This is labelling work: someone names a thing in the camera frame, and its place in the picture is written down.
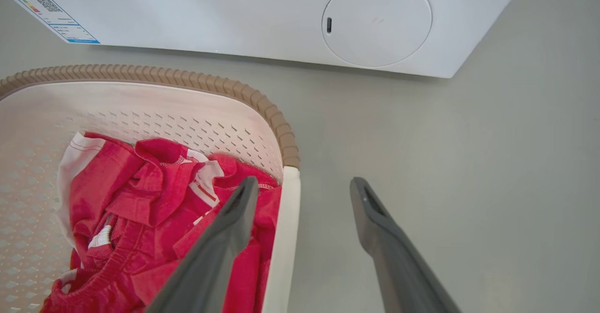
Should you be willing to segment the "white washing machine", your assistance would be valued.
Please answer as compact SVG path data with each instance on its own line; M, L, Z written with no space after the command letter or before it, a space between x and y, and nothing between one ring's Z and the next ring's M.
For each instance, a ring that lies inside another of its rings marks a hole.
M330 0L54 0L100 45L345 66L452 78L511 0L428 0L431 31L386 67L349 65L323 38Z

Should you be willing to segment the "white perforated laundry basket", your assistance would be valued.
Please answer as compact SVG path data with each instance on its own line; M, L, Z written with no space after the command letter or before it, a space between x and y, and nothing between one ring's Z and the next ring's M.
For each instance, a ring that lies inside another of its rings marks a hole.
M0 313L39 312L72 247L57 172L77 132L133 144L161 137L227 153L283 185L262 313L287 313L300 209L300 155L283 113L239 81L185 70L69 65L0 81Z

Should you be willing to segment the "round white washing machine door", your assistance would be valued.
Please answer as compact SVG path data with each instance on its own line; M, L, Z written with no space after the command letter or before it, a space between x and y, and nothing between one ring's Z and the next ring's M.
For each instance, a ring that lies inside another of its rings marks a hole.
M432 22L428 0L330 0L322 16L322 34L339 59L374 69L416 52Z

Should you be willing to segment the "blue white energy label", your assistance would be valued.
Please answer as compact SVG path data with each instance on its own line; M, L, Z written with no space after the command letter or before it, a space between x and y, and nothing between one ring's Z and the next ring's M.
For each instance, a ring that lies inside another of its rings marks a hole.
M69 44L98 45L92 36L77 20L64 11L54 0L16 0L28 12L36 16L43 25L56 33Z

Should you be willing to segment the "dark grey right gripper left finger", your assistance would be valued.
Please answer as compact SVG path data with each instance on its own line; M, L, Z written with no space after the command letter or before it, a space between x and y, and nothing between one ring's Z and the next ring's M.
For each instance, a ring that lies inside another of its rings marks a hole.
M234 259L249 243L258 190L254 176L238 185L146 313L221 313Z

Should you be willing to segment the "red and white garment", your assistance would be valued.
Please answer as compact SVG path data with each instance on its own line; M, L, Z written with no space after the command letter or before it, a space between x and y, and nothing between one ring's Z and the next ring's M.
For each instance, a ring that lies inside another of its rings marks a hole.
M42 313L143 311L249 176L258 181L254 223L234 260L222 313L261 313L278 181L232 156L204 156L164 138L130 145L75 134L57 177L57 219L73 253Z

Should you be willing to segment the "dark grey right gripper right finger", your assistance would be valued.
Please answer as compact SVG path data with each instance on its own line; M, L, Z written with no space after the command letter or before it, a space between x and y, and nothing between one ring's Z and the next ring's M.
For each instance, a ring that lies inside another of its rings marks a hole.
M351 180L354 221L373 259L386 313L462 313L362 177Z

